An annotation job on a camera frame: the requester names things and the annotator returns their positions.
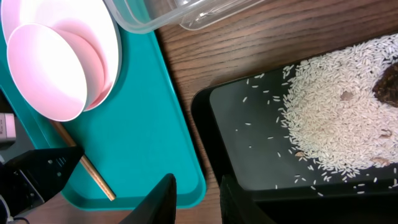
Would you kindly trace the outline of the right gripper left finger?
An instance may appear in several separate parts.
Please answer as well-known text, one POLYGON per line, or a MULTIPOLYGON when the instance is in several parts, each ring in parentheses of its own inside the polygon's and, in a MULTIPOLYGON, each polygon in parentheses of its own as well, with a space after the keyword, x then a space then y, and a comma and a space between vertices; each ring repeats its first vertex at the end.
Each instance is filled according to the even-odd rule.
POLYGON ((143 201, 120 224, 174 224, 177 183, 173 174, 166 174, 143 201))

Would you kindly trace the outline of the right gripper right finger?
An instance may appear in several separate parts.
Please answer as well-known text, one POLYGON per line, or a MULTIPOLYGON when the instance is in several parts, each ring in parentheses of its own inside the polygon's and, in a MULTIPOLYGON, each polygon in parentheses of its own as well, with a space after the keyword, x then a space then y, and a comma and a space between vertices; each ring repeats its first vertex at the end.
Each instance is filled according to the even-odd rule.
POLYGON ((276 224, 230 175, 220 184, 222 224, 276 224))

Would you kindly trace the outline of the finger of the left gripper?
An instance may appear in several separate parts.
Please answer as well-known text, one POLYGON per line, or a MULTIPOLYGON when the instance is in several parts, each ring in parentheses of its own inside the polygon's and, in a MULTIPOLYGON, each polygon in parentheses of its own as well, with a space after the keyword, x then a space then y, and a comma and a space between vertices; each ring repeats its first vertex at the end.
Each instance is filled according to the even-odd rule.
POLYGON ((56 196, 83 155, 78 146, 36 149, 1 164, 1 217, 14 218, 56 196))

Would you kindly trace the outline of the wooden chopsticks pair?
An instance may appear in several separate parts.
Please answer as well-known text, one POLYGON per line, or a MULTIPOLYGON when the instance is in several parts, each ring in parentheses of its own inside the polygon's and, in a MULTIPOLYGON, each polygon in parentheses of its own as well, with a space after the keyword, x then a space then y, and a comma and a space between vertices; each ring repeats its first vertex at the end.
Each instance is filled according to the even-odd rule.
MULTIPOLYGON (((62 126, 60 122, 50 120, 50 123, 68 146, 77 146, 77 143, 73 140, 68 131, 62 126)), ((85 168, 87 173, 91 176, 91 178, 96 182, 99 188, 103 191, 103 193, 107 196, 107 198, 110 201, 115 200, 116 195, 85 154, 82 155, 80 163, 85 168)))

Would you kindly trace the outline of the small pink bowl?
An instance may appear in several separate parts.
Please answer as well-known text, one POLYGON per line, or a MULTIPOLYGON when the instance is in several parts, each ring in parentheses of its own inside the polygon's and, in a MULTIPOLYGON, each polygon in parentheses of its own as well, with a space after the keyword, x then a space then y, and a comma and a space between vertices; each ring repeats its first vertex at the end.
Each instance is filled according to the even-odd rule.
POLYGON ((26 102, 55 121, 75 119, 104 87, 103 64, 91 44, 41 24, 22 25, 12 32, 7 62, 26 102))

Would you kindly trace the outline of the white rice pile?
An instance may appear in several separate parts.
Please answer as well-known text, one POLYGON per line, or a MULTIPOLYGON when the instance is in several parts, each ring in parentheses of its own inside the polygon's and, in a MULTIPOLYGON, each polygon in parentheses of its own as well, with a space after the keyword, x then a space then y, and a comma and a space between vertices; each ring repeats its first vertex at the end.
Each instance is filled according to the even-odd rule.
POLYGON ((397 165, 397 107, 373 87, 397 63, 397 36, 385 35, 262 73, 234 87, 231 163, 246 190, 354 181, 364 193, 371 168, 397 165))

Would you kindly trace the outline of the brown food scrap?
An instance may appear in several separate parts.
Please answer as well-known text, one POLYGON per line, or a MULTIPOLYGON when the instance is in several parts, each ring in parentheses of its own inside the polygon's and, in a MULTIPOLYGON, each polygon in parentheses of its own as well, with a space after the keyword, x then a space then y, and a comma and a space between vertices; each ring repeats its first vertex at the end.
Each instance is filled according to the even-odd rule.
POLYGON ((397 107, 397 86, 397 63, 393 63, 376 82, 373 92, 381 103, 397 107))

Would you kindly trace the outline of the teal plastic tray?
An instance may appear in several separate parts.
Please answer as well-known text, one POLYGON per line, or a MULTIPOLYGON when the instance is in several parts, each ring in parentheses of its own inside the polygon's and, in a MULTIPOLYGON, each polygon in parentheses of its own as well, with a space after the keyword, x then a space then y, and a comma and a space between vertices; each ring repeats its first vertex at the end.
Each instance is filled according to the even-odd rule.
MULTIPOLYGON (((82 210, 130 210, 171 173, 177 179, 177 207, 193 207, 205 196, 205 178, 154 30, 135 34, 116 24, 122 51, 116 84, 102 104, 64 124, 116 199, 110 201, 81 165, 62 194, 82 210)), ((15 86, 6 43, 1 22, 1 88, 5 96, 37 149, 63 147, 65 143, 50 121, 33 109, 15 86)))

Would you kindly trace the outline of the black plastic tray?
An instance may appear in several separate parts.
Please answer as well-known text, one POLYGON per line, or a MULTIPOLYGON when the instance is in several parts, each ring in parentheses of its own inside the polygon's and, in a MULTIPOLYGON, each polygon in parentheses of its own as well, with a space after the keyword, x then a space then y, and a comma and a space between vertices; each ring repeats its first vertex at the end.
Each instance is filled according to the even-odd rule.
POLYGON ((397 35, 198 92, 224 222, 397 222, 397 35))

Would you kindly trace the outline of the large white plate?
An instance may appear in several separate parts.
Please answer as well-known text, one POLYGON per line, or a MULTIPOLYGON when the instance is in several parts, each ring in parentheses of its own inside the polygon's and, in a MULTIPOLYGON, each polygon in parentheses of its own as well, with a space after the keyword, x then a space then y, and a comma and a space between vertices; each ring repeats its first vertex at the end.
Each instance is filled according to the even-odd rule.
POLYGON ((60 29, 85 39, 96 50, 104 69, 104 87, 87 110, 98 107, 116 84, 121 68, 119 29, 102 0, 3 0, 4 38, 28 23, 60 29))

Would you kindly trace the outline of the clear plastic bin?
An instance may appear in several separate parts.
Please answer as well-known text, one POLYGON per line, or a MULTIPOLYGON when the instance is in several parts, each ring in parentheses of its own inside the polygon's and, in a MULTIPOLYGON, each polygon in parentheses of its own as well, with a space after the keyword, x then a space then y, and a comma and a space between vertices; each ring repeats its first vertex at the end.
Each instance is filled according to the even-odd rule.
POLYGON ((264 0, 105 0, 116 22, 126 31, 146 34, 167 24, 199 30, 264 0))

